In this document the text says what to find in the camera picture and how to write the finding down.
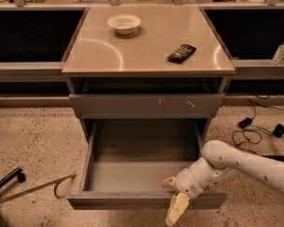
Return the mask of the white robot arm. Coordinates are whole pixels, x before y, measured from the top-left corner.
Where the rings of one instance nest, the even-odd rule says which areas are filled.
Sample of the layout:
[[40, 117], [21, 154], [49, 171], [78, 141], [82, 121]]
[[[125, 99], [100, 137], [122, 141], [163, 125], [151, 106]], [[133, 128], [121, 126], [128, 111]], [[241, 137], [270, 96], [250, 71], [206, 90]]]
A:
[[235, 170], [284, 194], [284, 162], [211, 140], [204, 144], [201, 158], [176, 176], [162, 181], [164, 188], [177, 192], [171, 198], [167, 226], [172, 227], [188, 208], [189, 201], [200, 196], [208, 185], [222, 181]]

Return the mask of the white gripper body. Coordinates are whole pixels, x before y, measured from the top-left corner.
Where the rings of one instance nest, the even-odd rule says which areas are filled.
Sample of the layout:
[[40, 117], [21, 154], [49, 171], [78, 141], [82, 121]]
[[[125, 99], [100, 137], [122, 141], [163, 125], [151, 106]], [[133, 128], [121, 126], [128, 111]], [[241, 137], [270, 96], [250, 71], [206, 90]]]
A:
[[174, 180], [176, 192], [195, 199], [214, 182], [217, 170], [203, 157], [181, 170]]

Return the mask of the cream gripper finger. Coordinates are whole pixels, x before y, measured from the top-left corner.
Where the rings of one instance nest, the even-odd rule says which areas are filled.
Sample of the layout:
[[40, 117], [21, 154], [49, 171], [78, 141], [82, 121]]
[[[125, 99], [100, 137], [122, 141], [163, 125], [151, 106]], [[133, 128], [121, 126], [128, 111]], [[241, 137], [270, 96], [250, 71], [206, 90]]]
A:
[[170, 191], [176, 191], [177, 187], [175, 185], [176, 178], [174, 176], [166, 178], [161, 182], [161, 186]]
[[166, 216], [166, 224], [168, 227], [172, 227], [177, 222], [180, 216], [188, 208], [188, 205], [189, 196], [186, 193], [179, 193], [177, 196], [172, 196]]

